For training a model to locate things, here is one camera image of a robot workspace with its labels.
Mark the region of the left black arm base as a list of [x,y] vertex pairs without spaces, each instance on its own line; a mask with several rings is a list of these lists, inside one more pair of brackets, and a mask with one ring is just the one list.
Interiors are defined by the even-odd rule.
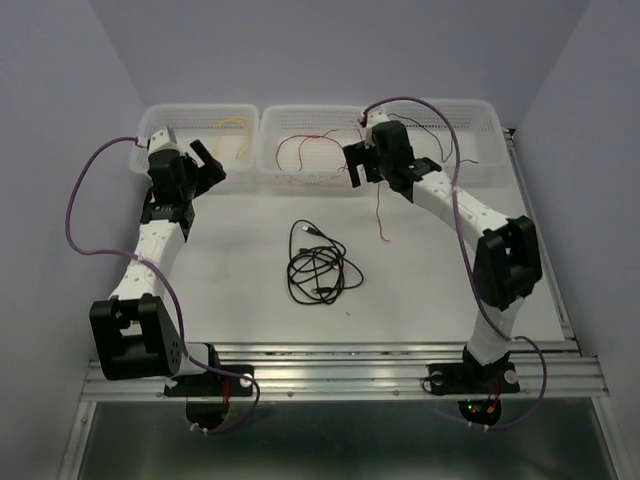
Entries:
[[[257,406],[260,393],[255,390],[255,369],[251,364],[221,365],[215,348],[208,347],[211,368],[224,370],[230,375],[204,370],[189,375],[166,379],[163,395],[184,399],[185,418],[192,431],[204,435],[227,433],[246,423]],[[232,412],[232,399],[251,399],[253,403],[245,413]]]

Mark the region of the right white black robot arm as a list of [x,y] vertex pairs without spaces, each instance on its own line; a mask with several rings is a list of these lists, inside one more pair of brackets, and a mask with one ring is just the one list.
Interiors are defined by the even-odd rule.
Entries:
[[482,390],[506,361],[516,316],[542,278],[535,224],[525,215],[510,218],[488,207],[455,186],[438,163],[416,157],[402,122],[368,117],[361,124],[364,139],[343,149],[353,187],[386,182],[458,237],[478,305],[460,378],[466,387]]

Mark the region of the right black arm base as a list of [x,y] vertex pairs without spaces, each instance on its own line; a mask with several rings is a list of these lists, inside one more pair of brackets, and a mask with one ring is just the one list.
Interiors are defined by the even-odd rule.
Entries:
[[501,396],[519,393],[515,365],[507,352],[498,360],[481,365],[465,347],[457,363],[432,363],[420,380],[421,388],[435,396],[460,395],[458,409],[471,426],[496,427],[502,415]]

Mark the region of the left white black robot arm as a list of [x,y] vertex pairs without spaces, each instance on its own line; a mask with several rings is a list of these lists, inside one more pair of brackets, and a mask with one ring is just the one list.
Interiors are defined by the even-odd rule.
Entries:
[[187,344],[168,275],[189,237],[193,201],[226,178],[222,164],[194,140],[188,151],[165,136],[148,144],[151,186],[145,196],[136,248],[123,278],[106,300],[90,308],[90,324],[102,372],[109,380],[188,375],[199,393],[215,392],[223,371],[211,346]]

